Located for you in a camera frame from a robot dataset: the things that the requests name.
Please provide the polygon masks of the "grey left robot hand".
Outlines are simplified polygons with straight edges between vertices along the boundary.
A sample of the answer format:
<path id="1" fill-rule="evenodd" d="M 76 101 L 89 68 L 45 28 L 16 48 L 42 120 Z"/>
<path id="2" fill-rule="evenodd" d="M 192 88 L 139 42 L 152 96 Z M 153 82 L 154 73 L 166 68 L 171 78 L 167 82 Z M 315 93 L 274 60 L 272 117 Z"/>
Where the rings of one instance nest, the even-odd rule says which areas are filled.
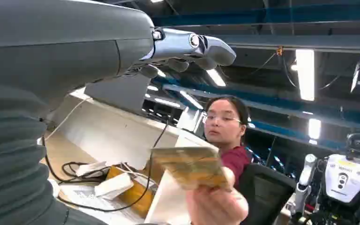
<path id="1" fill-rule="evenodd" d="M 156 28 L 143 11 L 91 0 L 0 0 L 0 120 L 45 116 L 72 90 L 170 58 L 228 66 L 224 41 Z"/>

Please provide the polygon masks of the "person's hand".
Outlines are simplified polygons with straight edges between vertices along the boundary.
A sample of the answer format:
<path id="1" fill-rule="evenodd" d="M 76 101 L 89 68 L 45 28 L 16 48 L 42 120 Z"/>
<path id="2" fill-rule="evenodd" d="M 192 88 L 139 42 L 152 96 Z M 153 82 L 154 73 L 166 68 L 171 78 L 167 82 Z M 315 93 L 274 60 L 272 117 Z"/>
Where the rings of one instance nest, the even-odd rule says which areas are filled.
<path id="1" fill-rule="evenodd" d="M 231 191 L 200 186 L 186 192 L 187 210 L 194 225 L 239 225 L 247 218 L 249 205 L 246 198 L 233 186 L 234 173 L 222 168 L 231 185 Z"/>

